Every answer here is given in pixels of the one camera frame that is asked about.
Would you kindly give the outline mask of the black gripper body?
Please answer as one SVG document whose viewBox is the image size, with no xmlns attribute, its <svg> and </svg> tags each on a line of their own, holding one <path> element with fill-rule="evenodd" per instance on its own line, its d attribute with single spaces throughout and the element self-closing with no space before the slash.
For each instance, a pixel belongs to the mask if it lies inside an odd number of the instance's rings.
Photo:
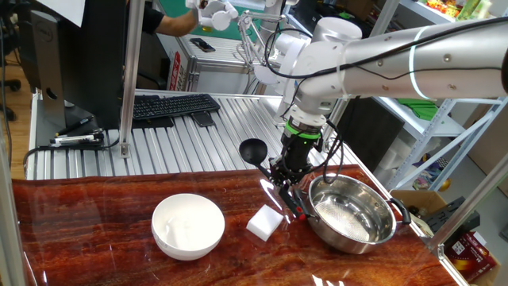
<svg viewBox="0 0 508 286">
<path fill-rule="evenodd" d="M 309 169 L 310 163 L 308 155 L 314 147 L 317 139 L 308 139 L 303 137 L 282 137 L 283 159 L 288 169 Z"/>
</svg>

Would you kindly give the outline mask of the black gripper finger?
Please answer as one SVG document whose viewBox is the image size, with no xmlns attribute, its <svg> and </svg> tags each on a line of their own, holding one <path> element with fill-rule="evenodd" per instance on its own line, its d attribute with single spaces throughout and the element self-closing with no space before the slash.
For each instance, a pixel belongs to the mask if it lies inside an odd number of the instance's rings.
<svg viewBox="0 0 508 286">
<path fill-rule="evenodd" d="M 298 184 L 307 174 L 314 171 L 314 166 L 312 164 L 308 164 L 299 170 L 292 170 L 291 182 L 293 184 Z"/>
<path fill-rule="evenodd" d="M 282 186 L 286 180 L 286 170 L 283 167 L 282 157 L 272 157 L 269 159 L 270 181 L 276 186 Z"/>
</svg>

